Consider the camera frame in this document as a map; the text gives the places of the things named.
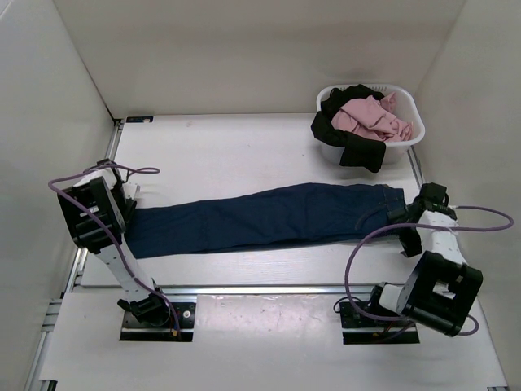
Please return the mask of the dark blue denim trousers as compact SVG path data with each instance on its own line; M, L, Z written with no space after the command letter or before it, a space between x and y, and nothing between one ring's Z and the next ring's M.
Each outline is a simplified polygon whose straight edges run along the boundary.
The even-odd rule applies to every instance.
M304 183L220 200L136 209L125 242L137 259L359 240L405 207L388 185Z

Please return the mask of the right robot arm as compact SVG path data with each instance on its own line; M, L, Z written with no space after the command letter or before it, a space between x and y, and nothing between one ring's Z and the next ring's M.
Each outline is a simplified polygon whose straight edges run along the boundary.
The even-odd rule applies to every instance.
M482 272L468 266L452 231L458 227L445 187L426 183L412 204L390 212L393 223L423 228L397 230L406 257L419 257L403 286L381 283L371 292L366 317L383 326L394 316L410 319L446 336L456 336L483 283Z

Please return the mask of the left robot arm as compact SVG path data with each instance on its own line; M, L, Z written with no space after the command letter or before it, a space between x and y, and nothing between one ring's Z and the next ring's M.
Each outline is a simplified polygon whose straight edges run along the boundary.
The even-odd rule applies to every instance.
M112 273L125 296L118 306L150 327L180 332L177 312L155 280L139 266L125 242L136 210L138 185L134 174L157 174L159 169L131 169L110 159L79 174L56 178L48 187L57 195L68 232L78 248L95 255Z

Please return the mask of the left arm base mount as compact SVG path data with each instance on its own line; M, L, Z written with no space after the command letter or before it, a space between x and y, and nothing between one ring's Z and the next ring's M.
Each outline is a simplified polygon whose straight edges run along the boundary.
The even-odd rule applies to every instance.
M172 315L161 315L159 320L139 322L125 311L120 328L120 341L130 342L192 342L196 316L195 301L173 302L180 330Z

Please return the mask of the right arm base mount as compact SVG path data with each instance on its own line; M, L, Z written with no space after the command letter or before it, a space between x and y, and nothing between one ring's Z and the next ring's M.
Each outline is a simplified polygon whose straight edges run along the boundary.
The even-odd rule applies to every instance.
M333 305L340 317L344 345L415 345L419 344L416 326L407 321L369 319L357 313L347 297Z

